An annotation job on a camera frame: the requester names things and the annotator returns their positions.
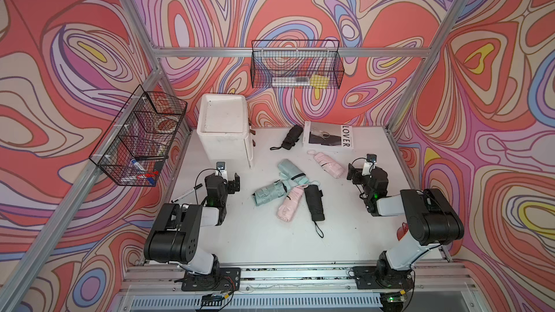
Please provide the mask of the mint umbrella lower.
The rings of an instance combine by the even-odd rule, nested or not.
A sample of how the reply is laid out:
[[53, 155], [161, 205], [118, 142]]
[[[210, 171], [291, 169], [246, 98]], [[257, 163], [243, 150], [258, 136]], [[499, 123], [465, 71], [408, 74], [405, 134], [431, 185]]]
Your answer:
[[268, 186], [257, 189], [252, 197], [255, 205], [265, 205], [275, 199], [286, 196], [291, 190], [291, 185], [287, 180], [278, 180]]

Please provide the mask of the black marker pen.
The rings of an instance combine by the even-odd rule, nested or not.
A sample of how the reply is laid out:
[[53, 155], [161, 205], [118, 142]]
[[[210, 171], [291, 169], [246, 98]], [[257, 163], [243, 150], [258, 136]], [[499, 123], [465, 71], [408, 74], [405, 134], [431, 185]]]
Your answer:
[[190, 194], [196, 193], [198, 189], [202, 188], [202, 184], [199, 183], [197, 185], [195, 185], [193, 188], [189, 189], [188, 191], [186, 191], [185, 193], [183, 193], [182, 195], [175, 197], [171, 200], [171, 203], [176, 203], [179, 200], [185, 198], [186, 196], [189, 196]]

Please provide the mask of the white drawer cabinet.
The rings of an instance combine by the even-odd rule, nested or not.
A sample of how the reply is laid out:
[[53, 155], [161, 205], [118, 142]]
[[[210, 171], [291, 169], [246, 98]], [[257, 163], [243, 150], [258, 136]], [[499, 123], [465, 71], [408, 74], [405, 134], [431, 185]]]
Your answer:
[[243, 95], [204, 94], [197, 135], [212, 164], [224, 162], [228, 170], [237, 173], [253, 168], [253, 138]]

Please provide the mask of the red metal cup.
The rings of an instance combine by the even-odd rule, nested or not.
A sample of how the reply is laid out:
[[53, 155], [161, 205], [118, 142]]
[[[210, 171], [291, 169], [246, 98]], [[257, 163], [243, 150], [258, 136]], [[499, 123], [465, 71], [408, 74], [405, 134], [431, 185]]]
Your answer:
[[408, 231], [408, 224], [406, 222], [403, 222], [396, 232], [397, 239], [401, 241]]

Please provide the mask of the LOVER book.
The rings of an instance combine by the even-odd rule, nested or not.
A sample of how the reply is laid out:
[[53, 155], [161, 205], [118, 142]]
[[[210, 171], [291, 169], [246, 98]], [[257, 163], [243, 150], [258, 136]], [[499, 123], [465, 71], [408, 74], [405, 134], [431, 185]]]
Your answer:
[[354, 130], [350, 125], [306, 121], [303, 146], [307, 150], [340, 152], [354, 149]]

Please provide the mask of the mint umbrella upper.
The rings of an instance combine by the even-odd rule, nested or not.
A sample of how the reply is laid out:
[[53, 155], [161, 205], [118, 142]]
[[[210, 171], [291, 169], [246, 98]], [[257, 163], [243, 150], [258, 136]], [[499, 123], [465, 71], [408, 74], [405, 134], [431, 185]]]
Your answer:
[[306, 173], [288, 159], [280, 161], [277, 168], [280, 171], [280, 180], [288, 186], [306, 186], [310, 183]]

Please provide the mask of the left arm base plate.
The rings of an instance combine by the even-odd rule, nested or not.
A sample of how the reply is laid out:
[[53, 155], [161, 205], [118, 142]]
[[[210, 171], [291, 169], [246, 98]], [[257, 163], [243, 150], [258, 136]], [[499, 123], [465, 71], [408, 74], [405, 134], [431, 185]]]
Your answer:
[[179, 280], [184, 292], [235, 292], [240, 288], [241, 268], [221, 267], [210, 274], [186, 273]]

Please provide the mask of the pink umbrella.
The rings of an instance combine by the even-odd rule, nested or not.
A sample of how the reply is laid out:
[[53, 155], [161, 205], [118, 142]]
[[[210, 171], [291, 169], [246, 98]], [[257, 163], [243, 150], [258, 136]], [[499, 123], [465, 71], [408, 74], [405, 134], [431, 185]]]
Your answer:
[[304, 188], [305, 186], [293, 187], [277, 210], [278, 219], [284, 222], [292, 221], [304, 195]]
[[314, 159], [323, 171], [331, 175], [334, 179], [339, 179], [345, 173], [344, 167], [329, 155], [315, 150], [308, 150], [307, 154]]

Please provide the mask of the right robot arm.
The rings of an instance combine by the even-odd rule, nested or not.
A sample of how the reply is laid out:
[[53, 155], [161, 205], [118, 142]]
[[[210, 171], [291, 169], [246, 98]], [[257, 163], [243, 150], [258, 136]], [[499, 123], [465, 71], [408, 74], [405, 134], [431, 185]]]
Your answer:
[[389, 195], [387, 172], [369, 161], [361, 168], [349, 164], [347, 179], [359, 188], [370, 215], [406, 218], [408, 232], [380, 254], [374, 270], [374, 279], [382, 287], [399, 285], [428, 252], [464, 236], [462, 220], [440, 189], [403, 189]]

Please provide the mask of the black umbrella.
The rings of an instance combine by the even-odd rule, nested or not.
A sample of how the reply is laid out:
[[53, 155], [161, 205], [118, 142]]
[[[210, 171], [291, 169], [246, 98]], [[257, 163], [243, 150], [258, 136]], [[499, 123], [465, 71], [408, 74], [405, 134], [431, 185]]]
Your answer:
[[306, 203], [311, 214], [312, 222], [315, 226], [315, 231], [320, 238], [325, 235], [319, 227], [319, 222], [325, 221], [324, 208], [322, 203], [323, 193], [317, 185], [308, 185], [304, 189]]
[[303, 130], [304, 128], [297, 124], [291, 127], [281, 145], [277, 147], [271, 147], [270, 150], [290, 150], [299, 141], [300, 136], [303, 134]]

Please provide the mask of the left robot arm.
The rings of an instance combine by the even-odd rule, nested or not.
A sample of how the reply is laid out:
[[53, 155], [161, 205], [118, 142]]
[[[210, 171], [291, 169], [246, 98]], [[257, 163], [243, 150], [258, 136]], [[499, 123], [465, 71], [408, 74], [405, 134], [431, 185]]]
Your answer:
[[153, 223], [143, 254], [147, 261], [176, 264], [197, 275], [214, 275], [219, 260], [199, 245], [203, 227], [221, 226], [227, 215], [228, 196], [241, 189], [241, 178], [232, 180], [214, 173], [205, 178], [205, 201], [199, 205], [166, 203]]

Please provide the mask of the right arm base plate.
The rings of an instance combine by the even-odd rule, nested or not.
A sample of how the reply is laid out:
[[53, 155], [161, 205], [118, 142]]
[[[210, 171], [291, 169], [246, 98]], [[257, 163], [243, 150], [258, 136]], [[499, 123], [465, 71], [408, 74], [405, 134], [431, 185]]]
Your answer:
[[414, 280], [410, 270], [396, 271], [375, 266], [353, 267], [359, 290], [410, 290]]

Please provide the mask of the blue red marker in basket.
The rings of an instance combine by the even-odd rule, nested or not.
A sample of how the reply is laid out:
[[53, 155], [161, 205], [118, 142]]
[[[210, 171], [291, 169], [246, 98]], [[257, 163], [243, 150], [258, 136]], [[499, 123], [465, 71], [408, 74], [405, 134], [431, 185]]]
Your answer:
[[141, 181], [154, 186], [160, 175], [158, 161], [154, 160], [135, 160], [130, 161], [132, 171], [129, 173], [131, 181]]

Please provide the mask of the mint umbrella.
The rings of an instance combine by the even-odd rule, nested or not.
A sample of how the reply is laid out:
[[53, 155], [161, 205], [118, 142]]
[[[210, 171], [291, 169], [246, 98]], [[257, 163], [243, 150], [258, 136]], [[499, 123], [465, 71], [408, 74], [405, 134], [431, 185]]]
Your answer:
[[277, 168], [280, 171], [280, 180], [288, 186], [306, 186], [310, 183], [306, 173], [288, 159], [280, 161]]
[[268, 186], [257, 189], [252, 197], [255, 205], [265, 205], [275, 199], [286, 196], [291, 190], [291, 185], [287, 180], [278, 180]]

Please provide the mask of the yellow item in basket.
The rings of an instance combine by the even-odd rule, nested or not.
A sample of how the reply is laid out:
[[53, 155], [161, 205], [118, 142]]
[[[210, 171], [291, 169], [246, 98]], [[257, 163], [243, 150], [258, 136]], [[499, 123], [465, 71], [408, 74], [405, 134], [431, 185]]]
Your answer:
[[309, 78], [309, 86], [316, 89], [326, 89], [330, 83], [330, 78], [327, 76], [313, 74]]

